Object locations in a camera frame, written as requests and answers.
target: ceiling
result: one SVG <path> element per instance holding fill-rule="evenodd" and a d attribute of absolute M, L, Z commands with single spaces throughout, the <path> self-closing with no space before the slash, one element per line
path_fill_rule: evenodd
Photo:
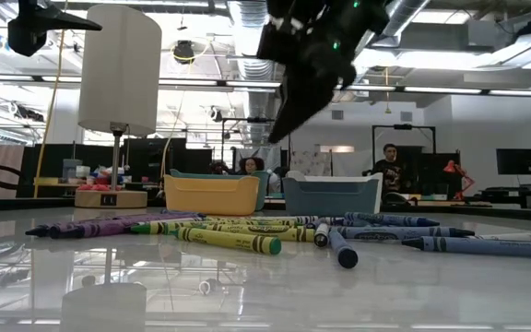
<path fill-rule="evenodd" d="M 63 7 L 63 1 L 54 1 L 57 6 Z M 85 17 L 86 10 L 101 0 L 76 0 L 69 1 L 69 13 Z M 213 78 L 213 79 L 239 79 L 239 56 L 236 54 L 234 28 L 228 15 L 227 5 L 217 1 L 216 11 L 211 15 L 203 14 L 205 9 L 199 6 L 199 1 L 145 1 L 138 5 L 135 0 L 122 1 L 122 4 L 142 10 L 161 26 L 163 31 L 162 56 L 160 77 L 168 78 Z M 17 74 L 31 76 L 54 76 L 58 66 L 58 45 L 60 33 L 53 31 L 49 35 L 47 46 L 35 55 L 28 58 L 15 54 L 5 46 L 6 21 L 13 18 L 18 11 L 17 2 L 0 1 L 0 74 Z M 494 0 L 494 1 L 467 1 L 467 0 L 434 0 L 421 11 L 413 20 L 413 24 L 447 24 L 462 25 L 473 20 L 492 21 L 493 19 L 517 18 L 531 13 L 531 0 Z M 181 65 L 172 57 L 172 48 L 178 40 L 193 42 L 193 49 L 197 57 L 192 65 Z M 64 76 L 80 76 L 82 62 L 82 46 L 84 33 L 80 31 L 67 31 L 65 34 L 65 49 L 63 51 L 62 74 Z M 493 73 L 491 71 L 478 72 L 476 70 L 444 70 L 432 68 L 403 67 L 403 52 L 393 52 L 396 62 L 384 67 L 370 65 L 371 56 L 383 56 L 385 51 L 366 50 L 367 57 L 355 63 L 359 69 L 360 79 L 368 80 L 371 84 L 408 84 L 420 86 L 484 86 L 498 88 L 529 88 L 531 87 L 531 70 L 513 69 Z M 275 80 L 280 80 L 283 66 L 275 68 Z M 33 124 L 31 120 L 19 119 L 14 116 L 15 109 L 10 102 L 27 107 L 35 112 L 46 115 L 52 89 L 49 85 L 44 87 L 22 85 L 0 85 L 0 124 Z M 243 109 L 243 95 L 245 92 L 232 90 L 229 92 L 160 90 L 158 100 L 158 134 L 168 135 L 171 127 L 190 128 L 206 133 L 202 137 L 195 137 L 198 144 L 202 139 L 208 143 L 220 140 L 220 124 L 209 119 L 207 112 L 211 107 L 216 107 L 224 116 L 244 117 L 247 112 Z M 351 92 L 338 92 L 335 102 L 342 101 L 384 101 L 385 93 L 370 93 L 367 97 Z M 412 101 L 419 107 L 427 103 L 427 95 L 396 94 L 391 101 Z M 233 129 L 233 123 L 228 123 L 228 129 Z M 249 129 L 245 124 L 236 124 L 235 129 L 240 129 L 240 134 L 233 134 L 231 144 L 241 145 L 249 143 L 247 134 Z M 42 129 L 17 129 L 0 128 L 0 136 L 32 143 L 40 140 Z M 97 144 L 110 144 L 111 136 L 95 133 L 86 133 L 86 141 Z"/>

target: lamp base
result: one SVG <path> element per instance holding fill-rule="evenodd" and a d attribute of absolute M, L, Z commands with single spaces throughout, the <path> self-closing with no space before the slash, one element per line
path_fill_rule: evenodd
<path fill-rule="evenodd" d="M 76 208 L 146 208 L 147 192 L 77 190 Z"/>

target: plastic bin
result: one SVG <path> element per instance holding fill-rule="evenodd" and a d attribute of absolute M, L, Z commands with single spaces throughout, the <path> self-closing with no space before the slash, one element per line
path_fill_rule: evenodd
<path fill-rule="evenodd" d="M 267 186 L 269 184 L 269 173 L 266 171 L 255 171 L 251 175 L 218 175 L 218 174 L 194 174 L 184 173 L 178 170 L 171 169 L 171 176 L 186 179 L 217 179 L 217 180 L 239 180 L 245 176 L 254 176 L 259 179 L 259 187 L 257 188 L 257 202 L 255 204 L 255 211 L 264 208 L 266 202 Z"/>
<path fill-rule="evenodd" d="M 289 171 L 286 174 L 287 177 L 300 181 L 312 181 L 312 182 L 341 182 L 341 183 L 364 183 L 370 180 L 378 180 L 376 182 L 376 204 L 374 205 L 374 212 L 380 213 L 380 205 L 383 199 L 383 174 L 376 173 L 370 176 L 307 176 L 298 171 Z"/>
<path fill-rule="evenodd" d="M 346 212 L 376 213 L 378 179 L 366 182 L 298 182 L 285 178 L 286 211 L 293 216 L 343 217 Z"/>
<path fill-rule="evenodd" d="M 187 179 L 165 175 L 167 209 L 248 216 L 255 211 L 259 179 Z"/>

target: gray crayon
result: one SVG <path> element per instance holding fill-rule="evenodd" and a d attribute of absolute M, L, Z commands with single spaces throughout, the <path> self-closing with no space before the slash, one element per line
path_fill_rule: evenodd
<path fill-rule="evenodd" d="M 431 237 L 466 237 L 473 231 L 458 230 L 451 227 L 335 227 L 344 239 L 386 241 Z"/>
<path fill-rule="evenodd" d="M 327 243 L 329 243 L 329 225 L 321 222 L 314 233 L 314 245 L 322 248 L 327 246 Z"/>
<path fill-rule="evenodd" d="M 423 251 L 531 257 L 531 242 L 423 236 L 418 239 L 404 240 L 402 244 Z"/>
<path fill-rule="evenodd" d="M 337 262 L 344 268 L 353 268 L 358 264 L 358 254 L 344 240 L 337 231 L 329 232 L 329 242 L 333 251 L 336 253 Z"/>
<path fill-rule="evenodd" d="M 528 241 L 531 242 L 531 231 L 509 234 L 491 234 L 467 236 L 469 239 L 499 240 L 499 241 Z"/>
<path fill-rule="evenodd" d="M 433 227 L 440 226 L 440 223 L 425 217 L 392 216 L 383 214 L 371 214 L 361 212 L 348 212 L 345 219 L 350 221 L 360 221 L 369 223 L 380 223 L 383 225 L 395 225 L 401 227 Z"/>

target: monitor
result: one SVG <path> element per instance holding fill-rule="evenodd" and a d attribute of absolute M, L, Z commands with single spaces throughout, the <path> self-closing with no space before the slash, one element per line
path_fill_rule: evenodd
<path fill-rule="evenodd" d="M 498 148 L 499 175 L 531 175 L 531 148 Z"/>

